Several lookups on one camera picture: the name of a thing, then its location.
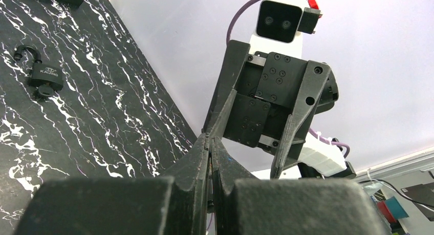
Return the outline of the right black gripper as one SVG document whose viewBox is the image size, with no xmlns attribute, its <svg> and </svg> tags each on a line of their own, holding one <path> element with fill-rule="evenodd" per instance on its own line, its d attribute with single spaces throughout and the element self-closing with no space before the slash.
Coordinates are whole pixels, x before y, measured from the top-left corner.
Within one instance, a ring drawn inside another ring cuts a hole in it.
<svg viewBox="0 0 434 235">
<path fill-rule="evenodd" d="M 334 106 L 338 86 L 326 63 L 270 53 L 260 54 L 264 63 L 258 65 L 249 50 L 248 43 L 228 43 L 202 132 L 249 147 L 278 147 L 270 170 L 278 179 L 298 162 L 313 116 Z"/>
</svg>

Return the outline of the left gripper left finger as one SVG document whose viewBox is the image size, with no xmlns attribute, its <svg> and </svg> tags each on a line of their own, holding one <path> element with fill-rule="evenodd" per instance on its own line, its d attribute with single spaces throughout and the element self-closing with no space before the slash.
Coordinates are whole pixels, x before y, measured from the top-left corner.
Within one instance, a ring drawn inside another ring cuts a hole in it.
<svg viewBox="0 0 434 235">
<path fill-rule="evenodd" d="M 45 182 L 16 234 L 205 234 L 209 135 L 154 178 Z"/>
</svg>

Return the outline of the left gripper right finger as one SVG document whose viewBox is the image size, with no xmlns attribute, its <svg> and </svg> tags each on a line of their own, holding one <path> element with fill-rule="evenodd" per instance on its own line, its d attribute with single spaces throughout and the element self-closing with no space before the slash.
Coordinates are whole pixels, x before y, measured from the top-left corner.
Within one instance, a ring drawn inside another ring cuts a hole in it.
<svg viewBox="0 0 434 235">
<path fill-rule="evenodd" d="M 217 234 L 388 234 L 361 186 L 348 179 L 260 180 L 210 139 Z"/>
</svg>

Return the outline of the black padlock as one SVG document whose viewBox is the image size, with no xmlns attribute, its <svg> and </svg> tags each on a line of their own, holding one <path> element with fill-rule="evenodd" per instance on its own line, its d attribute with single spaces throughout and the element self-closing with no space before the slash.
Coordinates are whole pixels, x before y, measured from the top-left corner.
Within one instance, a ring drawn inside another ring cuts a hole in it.
<svg viewBox="0 0 434 235">
<path fill-rule="evenodd" d="M 34 59 L 28 84 L 36 88 L 35 96 L 47 99 L 55 92 L 61 91 L 64 87 L 63 71 L 58 67 L 43 63 L 41 53 L 31 45 L 19 45 L 14 51 L 14 60 L 20 61 L 25 51 L 32 54 Z"/>
</svg>

